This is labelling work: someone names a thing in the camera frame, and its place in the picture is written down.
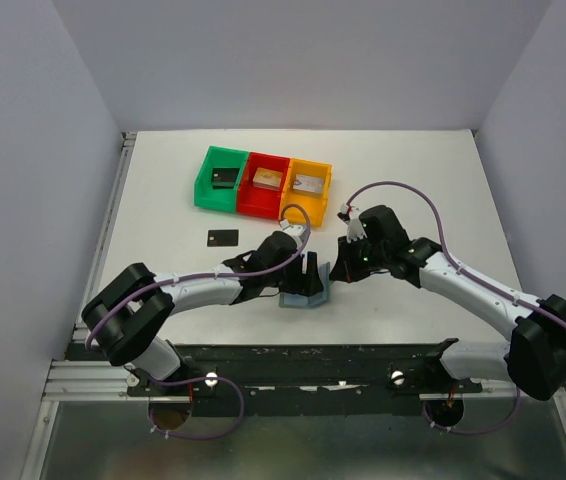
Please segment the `black credit card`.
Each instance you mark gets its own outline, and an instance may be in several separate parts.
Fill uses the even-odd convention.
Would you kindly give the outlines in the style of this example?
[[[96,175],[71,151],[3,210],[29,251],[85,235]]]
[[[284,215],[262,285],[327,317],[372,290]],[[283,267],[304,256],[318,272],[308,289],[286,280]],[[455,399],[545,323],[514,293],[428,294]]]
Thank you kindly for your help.
[[[207,233],[207,246],[216,247],[237,247],[239,244],[238,229],[216,229],[209,230]]]

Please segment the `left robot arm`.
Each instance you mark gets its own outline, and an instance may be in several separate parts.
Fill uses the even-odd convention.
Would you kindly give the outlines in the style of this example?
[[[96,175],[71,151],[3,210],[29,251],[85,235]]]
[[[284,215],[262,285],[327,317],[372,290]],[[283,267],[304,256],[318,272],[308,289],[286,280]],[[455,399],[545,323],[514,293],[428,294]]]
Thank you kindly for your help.
[[[176,347],[159,337],[166,320],[213,305],[236,305],[281,290],[301,259],[309,229],[291,224],[260,246],[218,266],[191,274],[159,275],[142,262],[124,269],[84,307],[87,350],[98,348],[113,366],[130,364],[159,382],[181,380],[184,361]]]

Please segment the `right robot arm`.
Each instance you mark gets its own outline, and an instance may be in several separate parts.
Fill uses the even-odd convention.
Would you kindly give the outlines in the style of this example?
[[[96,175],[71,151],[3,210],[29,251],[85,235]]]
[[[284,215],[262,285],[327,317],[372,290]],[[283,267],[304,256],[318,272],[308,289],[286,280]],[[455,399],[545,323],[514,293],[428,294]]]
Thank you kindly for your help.
[[[387,206],[360,211],[343,205],[338,216],[347,232],[337,241],[331,281],[354,283],[388,273],[452,301],[502,336],[496,343],[442,342],[430,368],[433,377],[444,383],[511,382],[537,400],[566,385],[565,299],[509,288],[463,266],[430,239],[410,239]]]

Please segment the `sage green card holder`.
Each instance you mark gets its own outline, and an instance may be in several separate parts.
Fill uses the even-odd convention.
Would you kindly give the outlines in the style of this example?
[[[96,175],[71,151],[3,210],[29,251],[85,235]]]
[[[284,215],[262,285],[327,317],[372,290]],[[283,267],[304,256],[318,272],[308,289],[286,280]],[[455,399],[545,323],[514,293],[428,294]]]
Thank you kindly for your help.
[[[279,298],[280,308],[293,308],[293,309],[313,309],[317,308],[330,299],[330,263],[326,262],[318,267],[319,279],[323,290],[311,296],[303,296],[300,294],[291,294],[282,292]]]

